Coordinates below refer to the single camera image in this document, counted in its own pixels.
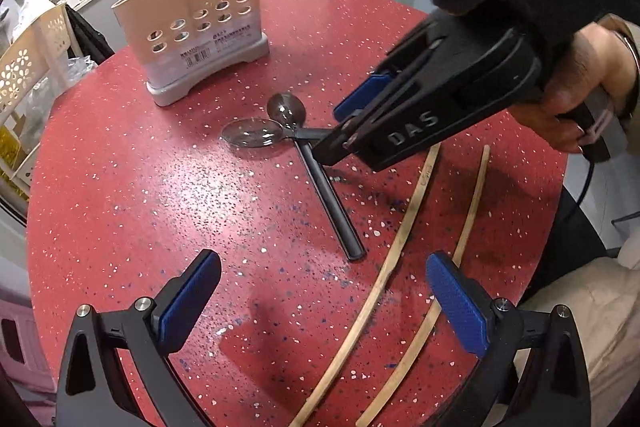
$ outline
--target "speckled tabletop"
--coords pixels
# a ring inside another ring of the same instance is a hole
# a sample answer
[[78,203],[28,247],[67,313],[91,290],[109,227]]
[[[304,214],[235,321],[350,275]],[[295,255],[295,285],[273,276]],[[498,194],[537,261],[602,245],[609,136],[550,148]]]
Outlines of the speckled tabletop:
[[[222,281],[172,355],[218,427],[289,424],[369,294],[424,161],[372,174],[347,158],[329,169],[369,252],[348,264],[290,144],[234,151],[218,135],[233,117],[265,115],[281,90],[303,99],[309,125],[331,124],[332,106],[424,15],[391,0],[261,3],[271,55],[215,75],[170,107],[154,105],[127,49],[66,93],[44,134],[29,209],[33,304],[56,374],[80,304],[128,307],[155,295],[202,248],[220,254]],[[491,295],[522,295],[566,158],[501,113],[443,144],[397,273],[309,425],[353,425],[402,357],[432,301],[426,255],[454,249],[485,143],[492,159],[462,269]],[[376,425],[418,425],[474,361],[441,317]]]

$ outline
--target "plastic bag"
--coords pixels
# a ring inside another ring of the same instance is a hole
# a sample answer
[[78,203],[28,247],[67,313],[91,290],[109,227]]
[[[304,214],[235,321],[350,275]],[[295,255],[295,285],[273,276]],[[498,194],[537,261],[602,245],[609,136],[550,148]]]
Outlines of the plastic bag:
[[[97,68],[91,57],[69,58],[67,60],[67,80],[75,86],[87,73]],[[53,103],[64,92],[62,86],[44,76],[27,96],[18,104],[17,112],[24,115],[25,123],[20,132],[20,145],[30,153],[40,142],[45,124],[49,119]]]

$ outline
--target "bracelet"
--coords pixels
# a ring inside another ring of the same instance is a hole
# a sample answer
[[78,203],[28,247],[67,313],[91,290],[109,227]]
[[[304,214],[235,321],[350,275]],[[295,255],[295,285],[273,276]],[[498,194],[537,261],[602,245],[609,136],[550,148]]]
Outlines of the bracelet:
[[634,83],[634,87],[631,90],[631,93],[629,94],[628,100],[626,101],[624,111],[622,112],[622,115],[619,117],[621,121],[628,121],[630,120],[631,115],[633,115],[636,109],[636,105],[638,104],[638,96],[640,94],[640,57],[638,56],[638,50],[636,50],[636,47],[634,46],[634,44],[625,34],[616,30],[613,31],[613,34],[617,36],[622,42],[624,42],[625,46],[631,52],[631,55],[633,56],[634,61],[636,63],[636,71],[638,72],[636,74],[636,81]]

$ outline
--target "blue gripper pad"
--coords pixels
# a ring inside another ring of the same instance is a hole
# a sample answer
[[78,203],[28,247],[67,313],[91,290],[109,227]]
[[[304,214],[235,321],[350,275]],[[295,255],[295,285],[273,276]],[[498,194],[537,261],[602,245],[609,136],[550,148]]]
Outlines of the blue gripper pad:
[[220,282],[222,264],[212,250],[202,250],[180,277],[169,279],[156,296],[151,328],[163,355],[180,351]]
[[462,346],[481,358],[489,347],[487,319],[468,295],[465,279],[443,251],[428,256],[427,280],[431,291]]
[[367,80],[356,87],[347,98],[335,106],[335,120],[342,122],[348,116],[351,116],[351,113],[354,111],[367,107],[369,102],[385,89],[387,84],[391,82],[391,79],[390,74],[372,74]]

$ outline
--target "hand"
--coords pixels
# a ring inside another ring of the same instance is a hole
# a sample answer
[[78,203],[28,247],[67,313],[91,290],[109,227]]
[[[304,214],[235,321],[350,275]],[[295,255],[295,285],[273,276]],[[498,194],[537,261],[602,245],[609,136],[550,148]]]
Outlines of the hand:
[[626,44],[613,32],[591,23],[576,33],[571,49],[546,84],[542,99],[514,104],[510,113],[554,149],[582,153],[578,140],[584,130],[574,121],[556,115],[580,105],[598,84],[609,93],[620,114],[637,75],[636,61]]

